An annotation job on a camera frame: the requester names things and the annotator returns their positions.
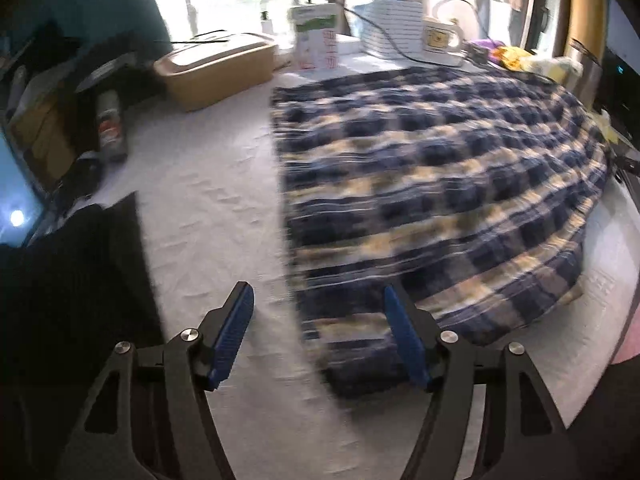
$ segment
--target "black cloth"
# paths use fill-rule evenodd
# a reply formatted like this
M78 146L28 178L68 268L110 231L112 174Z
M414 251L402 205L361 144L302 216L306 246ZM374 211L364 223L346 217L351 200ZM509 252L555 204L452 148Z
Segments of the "black cloth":
M50 477L113 346L161 344L134 195L0 246L0 478Z

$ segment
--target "pink fabric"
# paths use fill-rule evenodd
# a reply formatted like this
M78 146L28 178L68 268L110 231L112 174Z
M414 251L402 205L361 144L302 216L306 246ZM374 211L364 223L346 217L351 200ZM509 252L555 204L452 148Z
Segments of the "pink fabric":
M640 308L636 310L629 324L629 329L626 331L625 340L611 363L621 363L638 354L640 354Z

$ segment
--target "bright light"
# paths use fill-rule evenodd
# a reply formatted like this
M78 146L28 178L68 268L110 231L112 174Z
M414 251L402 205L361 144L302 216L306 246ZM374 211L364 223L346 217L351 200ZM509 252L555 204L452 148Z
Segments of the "bright light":
M11 213L11 217L9 218L9 220L11 220L11 224L14 227L20 227L22 224L24 224L24 213L17 209L13 213Z

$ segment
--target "checkered fabric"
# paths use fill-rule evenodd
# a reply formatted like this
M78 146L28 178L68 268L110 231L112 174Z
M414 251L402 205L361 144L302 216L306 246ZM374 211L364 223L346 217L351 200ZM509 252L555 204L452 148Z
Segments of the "checkered fabric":
M402 376L391 277L476 344L572 298L607 159L561 86L411 68L276 89L272 113L290 286L334 383Z

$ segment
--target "white table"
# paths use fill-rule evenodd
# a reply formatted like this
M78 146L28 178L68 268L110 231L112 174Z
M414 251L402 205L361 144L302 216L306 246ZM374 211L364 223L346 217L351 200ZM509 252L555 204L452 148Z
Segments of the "white table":
M356 55L335 75L406 65ZM237 280L254 287L254 318L231 377L210 395L239 480L397 479L427 408L428 396L409 384L350 402L335 399L300 341L284 280L269 97L276 85L327 75L279 74L188 114L171 102L139 105L126 117L129 160L95 197L111 204L138 192L167 337L197 326ZM639 268L640 215L612 180L588 222L585 294L508 338L524 343L567 424L612 357ZM475 457L482 396L476 388L459 478Z

